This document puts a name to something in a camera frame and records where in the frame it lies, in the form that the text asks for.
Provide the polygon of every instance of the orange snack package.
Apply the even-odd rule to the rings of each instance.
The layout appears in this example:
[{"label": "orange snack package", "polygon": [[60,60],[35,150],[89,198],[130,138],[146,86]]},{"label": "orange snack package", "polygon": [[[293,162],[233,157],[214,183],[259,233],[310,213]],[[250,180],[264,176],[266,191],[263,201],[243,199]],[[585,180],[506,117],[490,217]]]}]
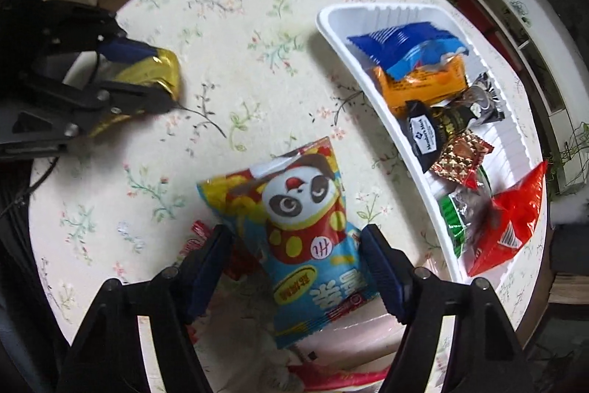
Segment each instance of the orange snack package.
[{"label": "orange snack package", "polygon": [[468,87],[460,55],[451,58],[441,70],[418,68],[399,81],[393,80],[381,67],[374,67],[372,74],[395,117],[405,116],[406,101],[421,101],[429,106],[454,97]]}]

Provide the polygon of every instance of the tablecloth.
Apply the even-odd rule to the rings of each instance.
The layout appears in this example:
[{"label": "tablecloth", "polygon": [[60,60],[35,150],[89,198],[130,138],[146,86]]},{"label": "tablecloth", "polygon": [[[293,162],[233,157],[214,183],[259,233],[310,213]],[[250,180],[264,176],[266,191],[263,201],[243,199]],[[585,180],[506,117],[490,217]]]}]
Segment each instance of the tablecloth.
[{"label": "tablecloth", "polygon": [[[443,257],[395,146],[315,27],[329,4],[411,1],[447,9],[504,88],[534,163],[541,153],[521,81],[445,0],[130,0],[117,17],[129,37],[177,53],[175,110],[115,126],[64,157],[34,194],[30,231],[39,275],[64,335],[73,340],[106,278],[151,279],[175,261],[195,220],[214,223],[195,185],[324,136],[341,168],[351,222],[378,224],[415,264]],[[38,160],[33,179],[48,165]],[[516,327],[542,257],[537,230],[498,295]],[[447,349],[444,339],[441,350]],[[148,371],[158,388],[157,368]]]}]

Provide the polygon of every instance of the floral tablecloth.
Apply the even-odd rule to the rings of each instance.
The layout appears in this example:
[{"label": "floral tablecloth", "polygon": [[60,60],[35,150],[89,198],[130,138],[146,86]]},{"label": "floral tablecloth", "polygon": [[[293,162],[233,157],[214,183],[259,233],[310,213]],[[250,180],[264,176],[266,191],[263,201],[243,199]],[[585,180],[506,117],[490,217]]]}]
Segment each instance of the floral tablecloth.
[{"label": "floral tablecloth", "polygon": [[[182,102],[195,113],[176,110],[116,126],[79,155],[62,158],[35,193],[32,245],[69,341],[106,278],[151,279],[175,261],[195,220],[214,223],[197,182],[324,136],[334,145],[350,220],[379,224],[415,264],[433,257],[443,267],[395,146],[315,27],[322,7],[355,1],[432,3],[451,12],[503,85],[532,160],[541,160],[521,81],[445,0],[130,0],[119,23],[130,38],[177,53]],[[33,178],[46,166],[37,161]],[[514,326],[534,287],[545,232],[546,201],[532,240],[498,290]],[[157,368],[148,373],[161,388]]]}]

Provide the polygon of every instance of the white plastic tray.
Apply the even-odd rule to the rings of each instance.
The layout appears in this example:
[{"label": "white plastic tray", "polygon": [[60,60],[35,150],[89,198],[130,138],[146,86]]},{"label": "white plastic tray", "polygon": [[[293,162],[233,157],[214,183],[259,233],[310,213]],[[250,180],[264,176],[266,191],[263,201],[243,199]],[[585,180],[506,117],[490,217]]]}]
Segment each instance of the white plastic tray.
[{"label": "white plastic tray", "polygon": [[[473,131],[495,147],[493,153],[486,155],[483,162],[493,192],[500,192],[510,187],[532,169],[531,157],[523,142],[523,136],[513,112],[493,72],[460,26],[446,11],[437,6],[424,4],[337,4],[325,7],[319,12],[317,28],[356,78],[399,150],[428,210],[452,280],[459,283],[470,283],[472,279],[466,274],[464,266],[465,255],[463,254],[460,259],[454,255],[452,242],[438,208],[438,199],[452,191],[455,184],[440,179],[429,172],[422,172],[399,122],[391,114],[372,79],[364,71],[373,63],[348,41],[349,36],[362,35],[386,27],[418,21],[429,21],[440,29],[448,30],[468,45],[470,54],[465,57],[465,67],[469,83],[472,83],[480,73],[485,71],[489,73],[497,94],[501,98],[505,119],[501,122],[482,125]],[[497,288],[510,271],[513,262],[512,260],[488,270],[482,276]]]}]

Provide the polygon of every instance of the pink package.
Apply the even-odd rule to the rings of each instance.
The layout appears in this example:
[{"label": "pink package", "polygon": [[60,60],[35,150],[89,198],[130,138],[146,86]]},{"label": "pink package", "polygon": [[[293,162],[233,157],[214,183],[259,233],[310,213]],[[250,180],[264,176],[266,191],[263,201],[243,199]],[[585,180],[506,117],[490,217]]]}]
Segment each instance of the pink package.
[{"label": "pink package", "polygon": [[390,315],[380,297],[297,342],[304,361],[352,368],[399,349],[404,325]]}]

